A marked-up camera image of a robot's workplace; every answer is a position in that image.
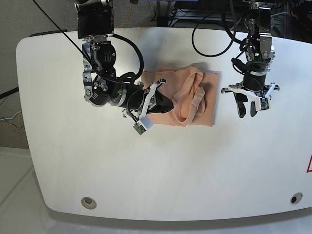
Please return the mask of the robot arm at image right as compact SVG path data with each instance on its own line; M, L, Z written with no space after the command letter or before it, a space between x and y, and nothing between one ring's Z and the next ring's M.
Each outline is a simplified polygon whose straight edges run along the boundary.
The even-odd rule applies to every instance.
M240 53L246 56L246 63L238 57L232 58L234 70L243 76L240 83L229 85L221 90L222 93L233 93L237 112L240 118L246 114L245 103L250 102L250 114L254 117L259 111L271 108L272 91L280 87L272 82L266 85L266 76L270 71L271 63L275 58L273 37L271 34L271 0L250 0L249 9L243 15L243 21L247 26L247 36L243 40L236 38L237 22L234 12L234 1L229 2L230 12L233 18L233 30L226 23L226 13L221 14L223 28L231 38L230 44L239 44Z

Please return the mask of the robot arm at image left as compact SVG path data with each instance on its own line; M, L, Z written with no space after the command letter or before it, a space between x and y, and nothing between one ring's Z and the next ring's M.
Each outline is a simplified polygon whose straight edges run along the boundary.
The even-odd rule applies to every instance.
M135 84L143 74L143 55L131 40L114 33L112 2L77 0L75 8L78 14L78 38L85 41L82 45L85 100L97 107L109 103L123 108L124 113L135 122L145 114L164 114L171 111L173 102L158 90L165 84L164 79L150 85L142 82ZM108 37L132 46L139 60L137 73L127 72L117 76L114 68L117 53Z

